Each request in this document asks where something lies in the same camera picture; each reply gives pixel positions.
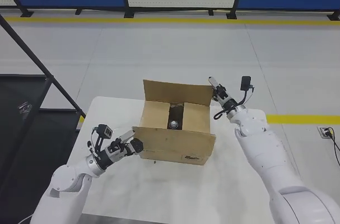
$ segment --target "electrical socket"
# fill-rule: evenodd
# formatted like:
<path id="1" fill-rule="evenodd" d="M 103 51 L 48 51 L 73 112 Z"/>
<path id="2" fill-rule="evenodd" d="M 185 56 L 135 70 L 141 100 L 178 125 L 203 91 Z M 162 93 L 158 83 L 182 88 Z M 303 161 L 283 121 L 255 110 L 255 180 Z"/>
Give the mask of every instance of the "electrical socket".
<path id="1" fill-rule="evenodd" d="M 326 136 L 326 135 L 325 135 L 325 133 L 328 131 L 328 130 L 325 130 L 325 129 L 327 129 L 327 128 L 328 128 L 328 127 L 317 127 L 318 132 L 319 132 L 321 138 L 323 138 L 323 139 L 330 139 L 329 136 Z"/>

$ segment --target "white wall panel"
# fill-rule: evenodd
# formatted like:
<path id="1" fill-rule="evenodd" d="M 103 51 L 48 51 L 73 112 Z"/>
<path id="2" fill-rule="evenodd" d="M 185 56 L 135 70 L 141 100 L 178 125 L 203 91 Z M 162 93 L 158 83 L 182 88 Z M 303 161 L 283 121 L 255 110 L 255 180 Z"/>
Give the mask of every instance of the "white wall panel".
<path id="1" fill-rule="evenodd" d="M 133 7 L 208 7 L 231 8 L 234 0 L 129 0 Z"/>
<path id="2" fill-rule="evenodd" d="M 0 6 L 15 6 L 13 0 L 0 0 Z"/>

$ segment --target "yellow floor line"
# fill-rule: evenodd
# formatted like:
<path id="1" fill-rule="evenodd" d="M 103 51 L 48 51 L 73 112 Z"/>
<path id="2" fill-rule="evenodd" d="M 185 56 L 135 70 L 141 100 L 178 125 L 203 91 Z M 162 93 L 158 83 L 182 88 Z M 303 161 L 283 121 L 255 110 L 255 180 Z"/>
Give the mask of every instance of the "yellow floor line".
<path id="1" fill-rule="evenodd" d="M 282 115 L 268 114 L 267 120 L 270 124 L 330 124 L 340 125 L 340 116 L 336 115 Z"/>
<path id="2" fill-rule="evenodd" d="M 225 18 L 52 18 L 52 17 L 6 17 L 8 22 L 50 23 L 179 23 L 179 24 L 256 24 L 256 25 L 299 25 L 340 26 L 340 21 L 297 21 L 297 20 L 228 20 Z"/>

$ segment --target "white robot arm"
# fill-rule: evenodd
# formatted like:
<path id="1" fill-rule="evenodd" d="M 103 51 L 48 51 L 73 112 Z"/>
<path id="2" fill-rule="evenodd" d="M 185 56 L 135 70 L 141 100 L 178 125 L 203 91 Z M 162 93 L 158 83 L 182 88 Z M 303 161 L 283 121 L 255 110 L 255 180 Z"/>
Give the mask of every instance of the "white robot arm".
<path id="1" fill-rule="evenodd" d="M 91 154 L 75 166 L 63 165 L 54 172 L 50 185 L 43 194 L 32 216 L 31 224 L 76 224 L 80 218 L 89 192 L 92 178 L 98 178 L 110 165 L 143 150 L 140 140 L 130 130 L 117 138 L 104 150 L 104 139 L 110 139 L 113 131 L 105 124 L 93 129 L 98 133 L 95 146 L 88 142 Z"/>
<path id="2" fill-rule="evenodd" d="M 261 110 L 246 109 L 245 97 L 237 103 L 213 77 L 209 78 L 213 99 L 218 101 L 231 123 L 238 125 L 235 135 L 252 168 L 267 188 L 269 206 L 275 223 L 310 224 L 340 223 L 340 208 L 328 195 L 310 189 L 289 167 L 289 159 L 282 142 L 270 129 L 266 114 Z M 252 88 L 250 77 L 242 78 L 241 90 Z"/>

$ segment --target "cardboard box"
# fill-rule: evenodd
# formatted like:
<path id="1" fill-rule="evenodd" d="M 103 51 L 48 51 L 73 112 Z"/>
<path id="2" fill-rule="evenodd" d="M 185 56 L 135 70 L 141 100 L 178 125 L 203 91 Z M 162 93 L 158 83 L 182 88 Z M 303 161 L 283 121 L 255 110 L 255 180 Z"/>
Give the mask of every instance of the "cardboard box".
<path id="1" fill-rule="evenodd" d="M 135 138 L 144 145 L 141 158 L 204 165 L 216 136 L 209 129 L 211 86 L 144 80 L 145 105 Z M 169 122 L 177 119 L 180 130 Z"/>

